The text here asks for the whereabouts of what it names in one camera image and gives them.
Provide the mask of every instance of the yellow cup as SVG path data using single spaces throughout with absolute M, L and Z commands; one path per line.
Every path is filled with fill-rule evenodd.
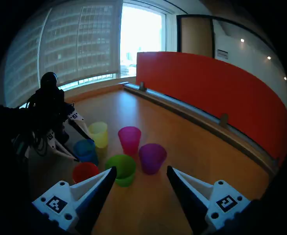
M 96 147 L 104 148 L 108 145 L 108 125 L 104 122 L 96 122 L 88 127 Z

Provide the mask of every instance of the green cup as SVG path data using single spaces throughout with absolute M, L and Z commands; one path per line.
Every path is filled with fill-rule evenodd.
M 128 187 L 133 182 L 136 163 L 128 155 L 115 155 L 106 162 L 106 170 L 115 166 L 117 168 L 117 177 L 115 182 L 121 187 Z

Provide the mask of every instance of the plastic cup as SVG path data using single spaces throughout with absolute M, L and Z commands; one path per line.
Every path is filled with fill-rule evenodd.
M 79 163 L 73 170 L 73 180 L 77 184 L 99 174 L 98 167 L 93 163 Z
M 107 170 L 113 166 L 117 168 L 115 182 L 121 187 L 131 185 L 136 171 L 134 159 L 128 155 L 115 155 L 106 162 L 105 168 Z
M 108 125 L 104 122 L 96 122 L 88 127 L 89 133 L 98 148 L 105 148 L 108 145 Z
M 125 154 L 133 156 L 138 152 L 141 131 L 137 127 L 124 127 L 120 129 L 118 137 Z
M 74 153 L 81 162 L 91 162 L 98 166 L 98 157 L 95 149 L 95 143 L 91 139 L 78 141 L 74 147 Z
M 166 150 L 158 144 L 147 144 L 140 148 L 139 159 L 144 173 L 157 173 L 167 156 Z

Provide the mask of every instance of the wooden table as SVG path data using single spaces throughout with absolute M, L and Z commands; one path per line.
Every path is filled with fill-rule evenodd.
M 248 199 L 258 199 L 269 183 L 268 174 L 255 162 L 217 136 L 182 117 L 124 90 L 111 91 L 75 104 L 87 125 L 108 124 L 109 145 L 99 153 L 99 170 L 115 154 L 123 153 L 117 132 L 125 126 L 142 131 L 140 146 L 158 143 L 167 159 L 156 175 L 145 175 L 138 156 L 133 184 L 114 184 L 93 234 L 192 234 L 166 176 L 168 165 L 213 184 L 223 179 Z M 72 181 L 73 161 L 57 156 L 33 157 L 30 181 L 33 198 L 59 180 Z

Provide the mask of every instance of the pink cup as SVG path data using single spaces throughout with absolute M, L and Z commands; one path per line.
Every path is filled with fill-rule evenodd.
M 147 144 L 140 148 L 139 159 L 143 172 L 148 175 L 157 173 L 167 156 L 166 150 L 158 144 Z
M 124 127 L 118 131 L 124 153 L 132 156 L 138 152 L 141 131 L 137 127 Z

